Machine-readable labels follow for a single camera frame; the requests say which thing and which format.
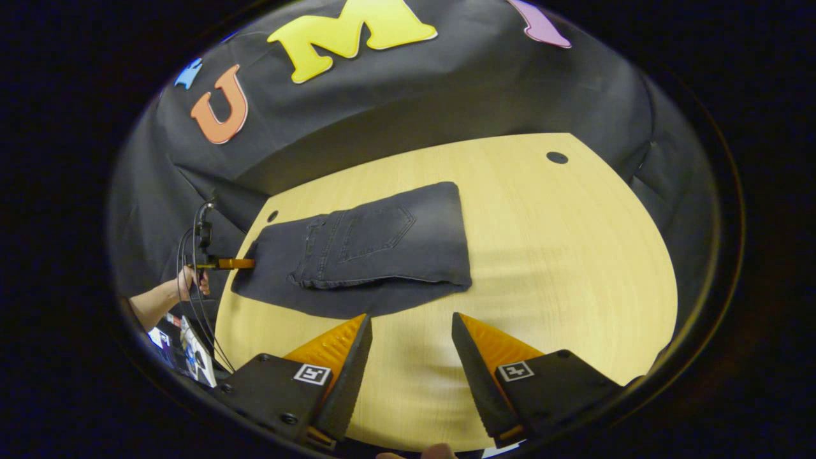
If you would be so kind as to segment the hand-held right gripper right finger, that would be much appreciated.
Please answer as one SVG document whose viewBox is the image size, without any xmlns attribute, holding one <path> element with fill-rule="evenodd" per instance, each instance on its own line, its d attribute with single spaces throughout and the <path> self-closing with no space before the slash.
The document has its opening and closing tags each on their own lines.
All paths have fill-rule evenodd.
<svg viewBox="0 0 816 459">
<path fill-rule="evenodd" d="M 550 441 L 592 422 L 629 388 L 568 349 L 545 353 L 460 312 L 451 338 L 477 413 L 497 447 Z"/>
</svg>

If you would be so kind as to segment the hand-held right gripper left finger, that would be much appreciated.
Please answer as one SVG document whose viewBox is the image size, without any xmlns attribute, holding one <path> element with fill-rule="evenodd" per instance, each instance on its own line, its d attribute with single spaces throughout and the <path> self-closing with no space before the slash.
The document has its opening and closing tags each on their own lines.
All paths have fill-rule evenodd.
<svg viewBox="0 0 816 459">
<path fill-rule="evenodd" d="M 288 441 L 331 451 L 345 439 L 373 341 L 362 314 L 286 356 L 261 353 L 214 389 L 214 398 Z"/>
</svg>

